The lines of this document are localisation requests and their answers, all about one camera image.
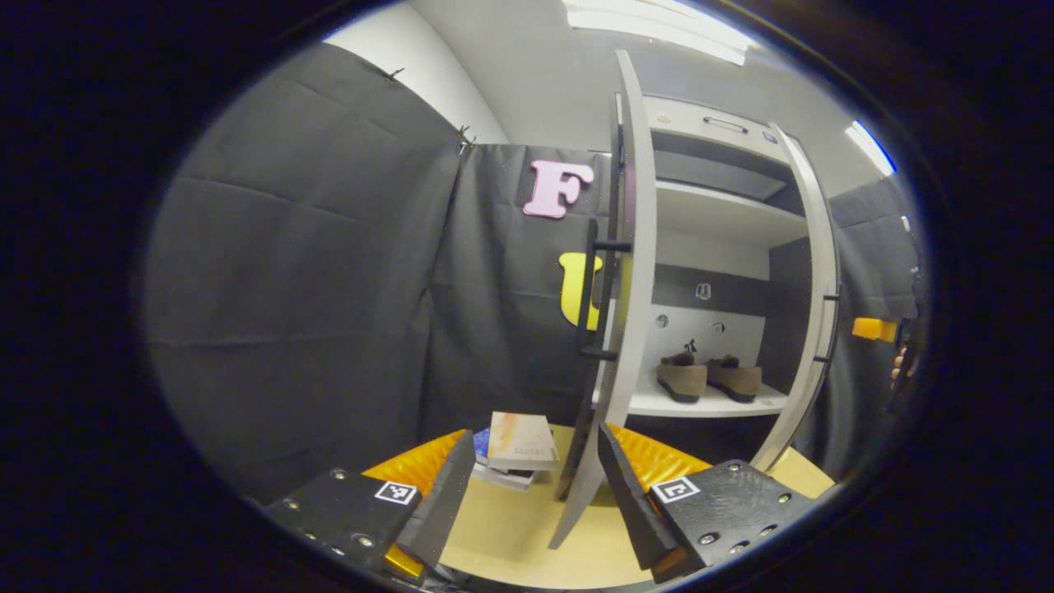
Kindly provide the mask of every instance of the cabinet door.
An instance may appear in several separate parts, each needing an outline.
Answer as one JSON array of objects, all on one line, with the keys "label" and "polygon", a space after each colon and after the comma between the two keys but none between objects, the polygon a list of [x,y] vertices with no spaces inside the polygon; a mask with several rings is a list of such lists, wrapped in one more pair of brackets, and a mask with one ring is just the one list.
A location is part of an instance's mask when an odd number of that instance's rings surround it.
[{"label": "cabinet door", "polygon": [[[655,283],[657,214],[651,131],[644,110],[644,95],[629,55],[620,50],[616,52],[616,58],[622,75],[620,111],[625,154],[618,239],[630,242],[632,248],[619,258],[619,296],[607,344],[607,349],[617,353],[618,358],[604,365],[604,373],[600,378],[600,400],[578,471],[571,481],[564,513],[549,542],[549,548],[552,549],[559,548],[570,533],[604,479],[604,470],[597,457],[597,428],[601,422],[619,426],[626,422],[629,401],[633,397],[637,376],[641,371],[651,307],[651,288]],[[618,165],[617,159],[618,155],[612,155],[612,166]],[[592,394],[586,393],[582,397],[591,399]]]},{"label": "cabinet door", "polygon": [[816,399],[827,372],[838,317],[838,253],[831,230],[827,202],[820,191],[816,173],[798,141],[787,136],[776,123],[769,125],[786,152],[787,162],[794,172],[805,207],[808,246],[813,257],[813,282],[805,343],[794,384],[776,424],[750,461],[752,466],[762,472],[768,471],[789,446],[795,432],[813,406],[813,400]]}]

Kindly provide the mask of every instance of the fluorescent light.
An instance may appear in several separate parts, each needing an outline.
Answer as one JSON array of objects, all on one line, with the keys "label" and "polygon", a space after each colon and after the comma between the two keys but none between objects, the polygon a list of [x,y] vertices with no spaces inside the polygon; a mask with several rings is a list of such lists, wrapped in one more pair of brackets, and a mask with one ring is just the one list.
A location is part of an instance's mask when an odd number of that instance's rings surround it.
[{"label": "fluorescent light", "polygon": [[572,28],[659,39],[743,65],[749,37],[674,0],[564,0]]},{"label": "fluorescent light", "polygon": [[882,150],[882,146],[878,145],[878,141],[875,140],[875,137],[871,135],[871,132],[862,123],[854,121],[853,125],[845,129],[845,134],[856,145],[860,146],[860,150],[875,163],[875,166],[883,177],[889,177],[897,170],[893,165],[893,161],[890,160],[890,157],[886,156],[885,151]]}]

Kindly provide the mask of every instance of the wooden table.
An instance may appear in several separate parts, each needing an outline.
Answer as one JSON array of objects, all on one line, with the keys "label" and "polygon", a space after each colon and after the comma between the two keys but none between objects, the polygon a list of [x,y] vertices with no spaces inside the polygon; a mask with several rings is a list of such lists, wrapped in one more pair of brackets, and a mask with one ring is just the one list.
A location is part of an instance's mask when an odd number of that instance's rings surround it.
[{"label": "wooden table", "polygon": [[[552,430],[560,457],[567,459],[573,429]],[[770,475],[806,496],[818,496],[834,483],[797,452],[784,456]],[[637,564],[622,514],[606,486],[563,546],[548,549],[564,508],[555,499],[559,476],[559,471],[544,472],[527,492],[469,478],[440,561],[521,587],[597,589],[650,581],[650,571]]]}]

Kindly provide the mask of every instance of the brown shoe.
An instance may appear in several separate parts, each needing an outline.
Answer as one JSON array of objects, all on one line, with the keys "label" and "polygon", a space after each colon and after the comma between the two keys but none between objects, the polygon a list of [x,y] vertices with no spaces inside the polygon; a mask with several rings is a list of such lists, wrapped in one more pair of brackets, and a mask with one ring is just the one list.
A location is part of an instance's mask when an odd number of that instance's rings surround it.
[{"label": "brown shoe", "polygon": [[696,364],[696,356],[681,353],[662,359],[659,365],[659,384],[674,401],[696,403],[706,391],[706,365]]},{"label": "brown shoe", "polygon": [[725,356],[706,362],[706,382],[725,393],[733,401],[752,403],[761,390],[761,368],[740,368],[739,359]]}]

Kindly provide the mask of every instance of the stack of books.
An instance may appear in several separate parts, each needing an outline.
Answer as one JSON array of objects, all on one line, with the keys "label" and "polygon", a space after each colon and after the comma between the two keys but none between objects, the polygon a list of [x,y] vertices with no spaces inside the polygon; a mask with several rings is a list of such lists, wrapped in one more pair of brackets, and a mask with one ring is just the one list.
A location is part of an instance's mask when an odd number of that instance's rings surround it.
[{"label": "stack of books", "polygon": [[473,436],[472,475],[526,492],[539,472],[560,469],[560,455],[545,416],[495,412],[490,428]]}]

